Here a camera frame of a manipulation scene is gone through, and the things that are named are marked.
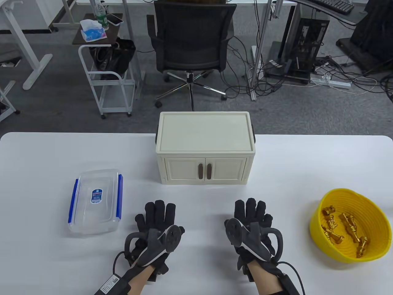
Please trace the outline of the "person's left hand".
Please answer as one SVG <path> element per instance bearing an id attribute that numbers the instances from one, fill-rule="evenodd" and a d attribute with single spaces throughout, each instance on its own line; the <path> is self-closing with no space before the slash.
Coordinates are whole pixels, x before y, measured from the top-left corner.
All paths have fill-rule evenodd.
<path id="1" fill-rule="evenodd" d="M 165 274 L 168 270 L 165 261 L 180 244 L 185 229 L 175 225 L 176 205 L 173 203 L 148 202 L 145 211 L 135 216 L 138 232 L 126 237 L 124 256 L 134 273 L 151 266 Z"/>

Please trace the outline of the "person's right hand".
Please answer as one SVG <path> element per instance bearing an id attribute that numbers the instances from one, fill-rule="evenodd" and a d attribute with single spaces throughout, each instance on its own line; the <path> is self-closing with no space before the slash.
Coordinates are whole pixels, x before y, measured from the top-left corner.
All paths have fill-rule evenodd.
<path id="1" fill-rule="evenodd" d="M 271 274 L 280 272 L 277 265 L 283 252 L 283 236 L 271 227 L 272 221 L 264 201 L 249 198 L 246 202 L 235 202 L 234 217 L 226 220 L 224 226 L 239 255 L 238 269 L 256 262 Z"/>

